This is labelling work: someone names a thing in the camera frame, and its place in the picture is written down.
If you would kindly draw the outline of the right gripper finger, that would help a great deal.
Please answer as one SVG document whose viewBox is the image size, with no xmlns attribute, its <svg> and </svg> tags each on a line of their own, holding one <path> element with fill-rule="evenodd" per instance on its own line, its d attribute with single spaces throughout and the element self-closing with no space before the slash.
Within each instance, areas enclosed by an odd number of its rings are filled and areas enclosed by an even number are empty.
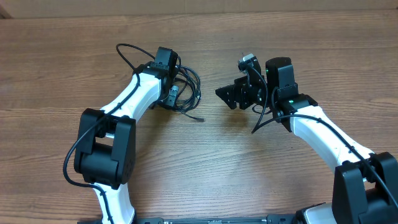
<svg viewBox="0 0 398 224">
<path fill-rule="evenodd" d="M 247 103 L 240 97 L 231 93 L 225 94 L 222 97 L 222 100 L 228 105 L 228 107 L 232 110 L 239 108 L 241 110 L 245 110 L 247 108 Z"/>
<path fill-rule="evenodd" d="M 234 94 L 236 96 L 240 96 L 244 100 L 244 88 L 245 84 L 232 84 L 228 86 L 224 86 L 215 90 L 216 95 L 222 99 L 223 96 L 227 93 Z"/>
</svg>

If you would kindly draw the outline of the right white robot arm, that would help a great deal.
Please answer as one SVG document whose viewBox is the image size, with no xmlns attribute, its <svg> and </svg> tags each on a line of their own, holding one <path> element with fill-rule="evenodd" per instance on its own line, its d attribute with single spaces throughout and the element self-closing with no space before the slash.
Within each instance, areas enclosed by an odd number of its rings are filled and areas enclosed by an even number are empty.
<svg viewBox="0 0 398 224">
<path fill-rule="evenodd" d="M 311 205 L 289 215 L 268 215 L 265 223 L 397 223 L 397 160 L 388 152 L 376 154 L 349 137 L 309 95 L 299 93 L 292 61 L 268 60 L 260 67 L 253 54 L 238 62 L 244 76 L 216 89 L 230 109 L 262 106 L 264 116 L 254 127 L 277 122 L 304 140 L 334 174 L 330 203 Z"/>
</svg>

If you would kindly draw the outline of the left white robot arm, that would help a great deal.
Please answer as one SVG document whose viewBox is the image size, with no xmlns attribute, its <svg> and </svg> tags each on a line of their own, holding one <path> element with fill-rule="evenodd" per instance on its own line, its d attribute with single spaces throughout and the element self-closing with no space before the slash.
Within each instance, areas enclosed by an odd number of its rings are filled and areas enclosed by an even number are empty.
<svg viewBox="0 0 398 224">
<path fill-rule="evenodd" d="M 177 75 L 178 54 L 159 47 L 150 62 L 132 69 L 130 84 L 99 110 L 80 118 L 78 139 L 67 154 L 81 187 L 95 191 L 102 211 L 98 223 L 134 223 L 127 183 L 136 160 L 136 123 L 150 107 L 168 97 Z"/>
</svg>

